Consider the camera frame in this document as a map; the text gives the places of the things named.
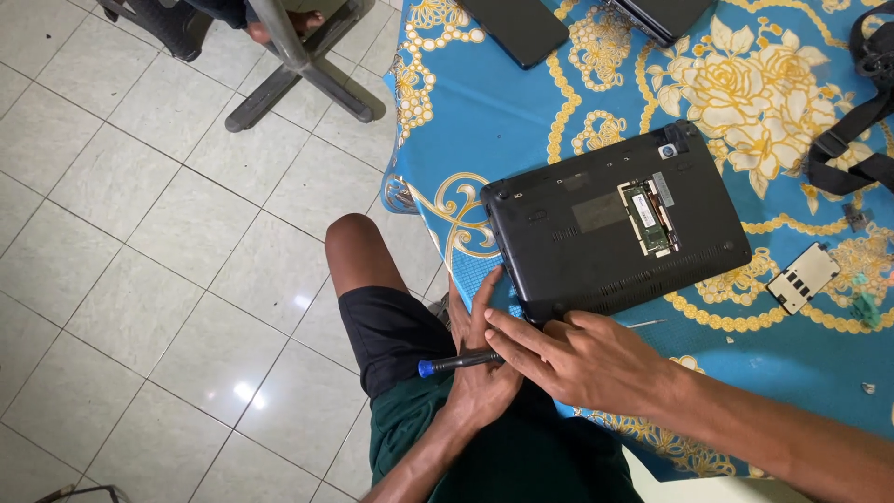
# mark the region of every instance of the green shirt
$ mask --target green shirt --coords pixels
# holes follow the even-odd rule
[[[422,437],[452,384],[448,372],[416,377],[373,401],[373,485]],[[586,419],[561,418],[552,401],[520,402],[469,442],[429,502],[642,502],[616,439]]]

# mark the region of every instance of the laptop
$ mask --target laptop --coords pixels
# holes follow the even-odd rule
[[[751,261],[688,121],[489,183],[481,201],[537,325],[570,310],[610,315]]]

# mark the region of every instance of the small tool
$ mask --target small tool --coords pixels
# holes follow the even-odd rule
[[[654,325],[655,323],[663,323],[664,321],[667,320],[661,318],[660,320],[644,321],[634,325],[627,325],[627,328],[645,327],[646,325]],[[418,369],[419,375],[426,378],[435,372],[452,371],[487,362],[503,363],[505,360],[503,360],[502,356],[498,355],[496,351],[489,349],[487,351],[475,351],[472,353],[461,354],[459,356],[453,356],[452,358],[442,358],[441,360],[419,360]]]

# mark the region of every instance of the smartphone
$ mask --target smartphone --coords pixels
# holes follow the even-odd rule
[[[568,40],[568,27],[540,0],[458,0],[481,29],[527,70]]]

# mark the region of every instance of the floral tablecloth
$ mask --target floral tablecloth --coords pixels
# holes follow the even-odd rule
[[[877,184],[832,196],[799,169],[812,138],[875,94],[854,73],[845,40],[876,2],[720,1],[668,49],[601,2],[545,2],[569,27],[570,41],[527,72],[452,0],[405,2],[385,76],[396,97],[398,140],[383,204],[422,215],[468,302],[500,262],[477,197],[482,185],[686,117],[709,140],[754,259],[615,319],[667,318],[639,334],[675,362],[894,439],[894,301],[887,296],[894,199]],[[867,21],[866,30],[881,22]],[[873,151],[894,153],[887,123],[835,162],[849,166]],[[873,222],[852,232],[845,202]],[[790,316],[764,287],[813,242],[828,244],[841,274]],[[881,312],[876,328],[851,314],[862,292]],[[509,282],[498,296],[498,305],[520,314]],[[659,480],[768,476],[642,418],[557,406],[615,431]]]

